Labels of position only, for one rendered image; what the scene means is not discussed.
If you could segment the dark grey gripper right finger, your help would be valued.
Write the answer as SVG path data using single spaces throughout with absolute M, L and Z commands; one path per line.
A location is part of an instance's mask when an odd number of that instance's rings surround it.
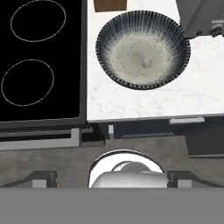
M 167 186 L 172 188 L 224 188 L 224 185 L 199 178 L 191 171 L 169 171 L 167 178 Z

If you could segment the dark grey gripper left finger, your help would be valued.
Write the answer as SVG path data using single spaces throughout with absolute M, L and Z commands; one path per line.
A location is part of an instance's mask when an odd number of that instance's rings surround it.
M 0 188 L 55 188 L 57 177 L 56 171 L 33 171 L 23 179 L 0 185 Z

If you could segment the dark striped ceramic bowl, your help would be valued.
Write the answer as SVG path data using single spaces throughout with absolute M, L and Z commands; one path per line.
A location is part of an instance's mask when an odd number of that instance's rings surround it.
M 191 45 L 185 31 L 171 18 L 149 10 L 133 10 L 110 19 L 95 43 L 105 74 L 117 84 L 151 90 L 174 81 L 186 69 Z M 151 68 L 143 68 L 145 57 Z

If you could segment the dark oven door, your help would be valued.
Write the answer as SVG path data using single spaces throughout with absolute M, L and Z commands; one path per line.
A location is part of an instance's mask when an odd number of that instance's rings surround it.
M 0 132 L 0 151 L 102 146 L 104 144 L 103 134 L 97 127 L 91 126 Z

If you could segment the dark drawer front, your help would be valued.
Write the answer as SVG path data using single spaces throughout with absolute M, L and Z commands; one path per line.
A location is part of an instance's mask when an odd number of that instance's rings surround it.
M 114 124 L 114 138 L 174 136 L 179 135 L 185 130 L 198 128 L 204 124 L 224 123 L 224 115 L 202 117 L 205 118 L 204 122 L 186 124 L 169 124 L 171 118 L 116 122 Z

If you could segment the white and black round object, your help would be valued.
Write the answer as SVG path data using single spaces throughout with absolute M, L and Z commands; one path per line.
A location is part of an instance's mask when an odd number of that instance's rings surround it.
M 91 165 L 89 188 L 166 188 L 168 178 L 161 166 L 134 150 L 112 150 Z

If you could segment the black hob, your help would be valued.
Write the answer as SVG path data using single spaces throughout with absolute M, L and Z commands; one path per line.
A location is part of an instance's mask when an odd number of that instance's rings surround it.
M 83 0 L 0 0 L 0 122 L 81 116 Z

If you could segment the grey metal appliance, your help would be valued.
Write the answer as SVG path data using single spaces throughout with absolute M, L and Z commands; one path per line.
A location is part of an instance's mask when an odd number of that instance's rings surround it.
M 224 38 L 224 0 L 176 0 L 180 25 L 189 39 Z

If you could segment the brown wooden board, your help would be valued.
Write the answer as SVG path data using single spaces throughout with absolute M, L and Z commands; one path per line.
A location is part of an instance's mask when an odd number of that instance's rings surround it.
M 94 0 L 94 10 L 96 12 L 126 11 L 127 0 Z

